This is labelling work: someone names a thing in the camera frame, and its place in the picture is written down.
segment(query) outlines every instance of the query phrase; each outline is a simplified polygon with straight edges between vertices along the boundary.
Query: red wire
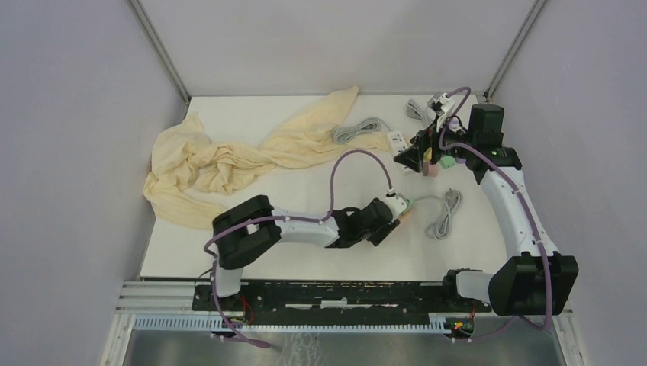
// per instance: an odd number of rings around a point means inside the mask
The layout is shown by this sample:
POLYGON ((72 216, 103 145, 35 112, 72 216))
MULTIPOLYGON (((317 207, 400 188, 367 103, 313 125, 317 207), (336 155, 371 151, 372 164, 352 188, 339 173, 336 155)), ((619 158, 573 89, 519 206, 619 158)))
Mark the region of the red wire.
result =
POLYGON ((469 319, 474 319, 474 315, 476 315, 476 301, 472 301, 472 313, 469 314, 469 319))
POLYGON ((252 309, 252 306, 249 305, 248 303, 245 303, 245 305, 247 305, 247 307, 249 307, 249 312, 251 313, 251 317, 249 319, 249 324, 252 325, 252 323, 254 323, 254 309, 252 309))
POLYGON ((243 302, 243 318, 245 318, 245 309, 247 308, 247 301, 245 300, 245 296, 241 296, 240 301, 243 302))

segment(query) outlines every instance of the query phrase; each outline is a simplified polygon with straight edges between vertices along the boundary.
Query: metal floor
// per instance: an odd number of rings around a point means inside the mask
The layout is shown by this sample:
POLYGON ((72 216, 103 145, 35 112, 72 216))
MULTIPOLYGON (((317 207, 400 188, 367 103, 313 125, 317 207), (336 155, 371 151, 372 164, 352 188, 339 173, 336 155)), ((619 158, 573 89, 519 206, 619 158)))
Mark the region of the metal floor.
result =
MULTIPOLYGON (((477 318, 476 335, 498 318, 477 318)), ((274 345, 222 342, 207 332, 134 330, 124 364, 192 365, 566 365, 555 330, 538 332, 520 321, 492 339, 455 344, 434 334, 267 332, 248 334, 274 345)))

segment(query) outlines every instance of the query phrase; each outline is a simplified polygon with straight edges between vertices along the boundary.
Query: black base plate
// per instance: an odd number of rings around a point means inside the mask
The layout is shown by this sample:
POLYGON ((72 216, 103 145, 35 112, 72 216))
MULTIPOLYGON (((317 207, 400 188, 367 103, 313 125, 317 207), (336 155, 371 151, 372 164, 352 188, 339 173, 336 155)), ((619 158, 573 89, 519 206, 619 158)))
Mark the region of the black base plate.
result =
MULTIPOLYGON (((216 311, 210 285, 198 285, 195 295, 194 311, 216 311)), ((241 311, 241 297, 252 307, 257 325, 427 325, 429 313, 470 313, 474 308, 491 311, 480 301, 459 297, 445 281, 245 280, 240 292, 220 299, 220 305, 224 311, 241 311), (371 306, 339 308, 325 303, 339 300, 371 306)), ((245 317, 251 320, 249 309, 245 317)))

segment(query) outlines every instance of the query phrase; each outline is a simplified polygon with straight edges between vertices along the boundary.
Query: gray cable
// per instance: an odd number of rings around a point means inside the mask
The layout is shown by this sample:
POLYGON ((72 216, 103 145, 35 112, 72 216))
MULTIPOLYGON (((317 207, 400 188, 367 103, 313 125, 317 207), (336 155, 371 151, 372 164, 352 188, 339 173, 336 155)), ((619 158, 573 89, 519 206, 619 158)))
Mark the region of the gray cable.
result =
POLYGON ((459 332, 463 333, 465 336, 471 337, 472 333, 467 333, 465 330, 458 328, 457 329, 459 332))
POLYGON ((413 203, 416 204, 418 201, 425 199, 438 200, 443 203, 443 208, 445 209, 434 222, 430 223, 426 227, 425 234, 429 238, 435 240, 446 239, 452 232, 452 217, 459 207, 461 207, 461 203, 463 202, 462 193, 460 191, 450 189, 445 192, 444 197, 430 194, 414 199, 413 203))
POLYGON ((407 103, 406 112, 409 118, 413 118, 414 120, 420 120, 420 122, 422 122, 423 124, 423 128, 427 128, 429 125, 433 123, 433 118, 429 116, 429 107, 425 107, 423 109, 413 99, 409 99, 409 102, 407 103))
POLYGON ((355 126, 337 127, 333 130, 333 141, 337 145, 346 145, 359 135, 379 131, 381 129, 380 125, 383 125, 387 130, 391 131, 391 128, 382 119, 369 117, 355 126))

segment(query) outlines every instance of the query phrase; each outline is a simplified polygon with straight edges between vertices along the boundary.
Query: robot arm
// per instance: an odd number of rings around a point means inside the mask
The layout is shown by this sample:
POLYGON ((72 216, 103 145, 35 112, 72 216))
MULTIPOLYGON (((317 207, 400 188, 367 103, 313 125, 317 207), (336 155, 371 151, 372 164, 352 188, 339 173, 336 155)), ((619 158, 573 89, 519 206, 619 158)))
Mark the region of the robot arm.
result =
POLYGON ((452 113, 451 108, 445 107, 446 103, 446 95, 430 102, 430 107, 436 112, 436 120, 425 130, 419 131, 411 140, 411 147, 395 156, 394 161, 420 172, 428 149, 432 150, 432 164, 444 155, 464 159, 494 209, 504 237, 508 261, 496 274, 459 271, 455 279, 459 295, 489 303, 499 315, 539 315, 546 310, 546 276, 541 253, 516 188, 511 187, 482 157, 460 147, 466 145, 493 162, 521 190, 548 255, 552 309, 553 314, 559 314, 578 275, 578 264, 574 257, 559 254, 555 243, 546 235, 532 201, 523 191, 526 184, 521 161, 514 149, 502 146, 504 109, 493 104, 475 104, 472 106, 469 129, 461 127, 450 131, 444 123, 451 120, 447 115, 452 113))
POLYGON ((276 217, 248 225, 216 241, 218 247, 219 297, 237 294, 243 268, 280 242, 314 244, 324 248, 350 248, 366 239, 378 246, 400 224, 407 200, 402 194, 387 192, 374 198, 361 210, 347 207, 333 210, 326 220, 274 207, 265 195, 258 195, 216 217, 214 235, 259 217, 276 217))

